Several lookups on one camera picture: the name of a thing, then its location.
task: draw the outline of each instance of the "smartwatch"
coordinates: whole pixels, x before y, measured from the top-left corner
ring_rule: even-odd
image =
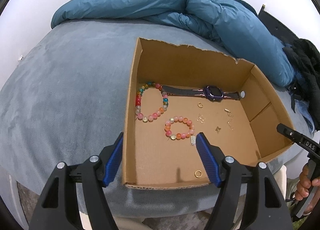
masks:
[[[206,86],[203,89],[181,89],[163,85],[162,90],[170,95],[205,97],[214,102],[221,102],[223,99],[240,100],[244,98],[245,92],[224,92],[216,86]]]

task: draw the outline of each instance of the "blue gripper pad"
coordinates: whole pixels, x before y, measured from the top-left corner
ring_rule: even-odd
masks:
[[[122,161],[122,145],[123,145],[123,135],[119,139],[108,162],[106,163],[105,174],[102,181],[104,186],[108,186],[110,182],[113,182],[115,180],[117,171]]]
[[[221,187],[222,179],[219,173],[219,165],[216,159],[214,158],[209,146],[210,144],[207,138],[204,136],[204,134],[203,133],[197,134],[196,148],[201,158],[201,161],[204,165],[205,171],[209,177],[209,180],[211,183],[216,185],[216,187]]]

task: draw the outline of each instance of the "watch screen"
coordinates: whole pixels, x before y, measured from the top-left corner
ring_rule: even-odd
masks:
[[[222,93],[219,88],[210,86],[209,89],[210,89],[211,95],[222,97]]]

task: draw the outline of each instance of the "pink beaded bracelet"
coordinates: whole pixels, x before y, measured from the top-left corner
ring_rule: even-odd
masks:
[[[160,107],[156,112],[154,112],[153,114],[149,115],[149,116],[144,116],[141,113],[141,98],[142,98],[142,94],[143,92],[148,89],[149,87],[154,86],[156,89],[158,89],[161,94],[162,94],[162,98],[163,98],[163,106]],[[161,114],[163,114],[167,108],[168,108],[168,95],[167,93],[165,93],[164,91],[162,91],[162,86],[159,83],[155,83],[155,82],[147,82],[145,85],[143,85],[141,88],[139,88],[137,95],[136,95],[136,115],[138,116],[139,120],[142,120],[143,122],[152,122],[154,119],[157,119]]]
[[[177,133],[177,134],[172,134],[171,132],[171,124],[175,122],[183,122],[184,124],[187,124],[189,126],[189,131],[187,133]],[[171,117],[168,121],[165,122],[165,127],[164,127],[165,135],[167,137],[170,137],[172,140],[175,139],[185,139],[189,138],[192,134],[195,132],[195,126],[192,124],[191,120],[188,120],[188,118],[183,118],[183,117]]]

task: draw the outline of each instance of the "silver bolt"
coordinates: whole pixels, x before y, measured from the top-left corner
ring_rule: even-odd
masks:
[[[64,163],[63,162],[60,162],[57,164],[57,168],[58,169],[62,169],[64,167]]]
[[[233,157],[231,157],[231,156],[225,157],[225,160],[226,160],[227,163],[233,163],[235,161],[235,159]]]
[[[89,160],[90,160],[92,163],[95,163],[95,162],[97,162],[97,161],[99,160],[99,157],[96,156],[96,155],[93,155],[93,156],[90,157]]]
[[[263,162],[260,162],[260,163],[259,163],[259,167],[260,167],[261,169],[265,169],[265,168],[267,167],[267,165],[266,165],[265,163],[263,163]]]

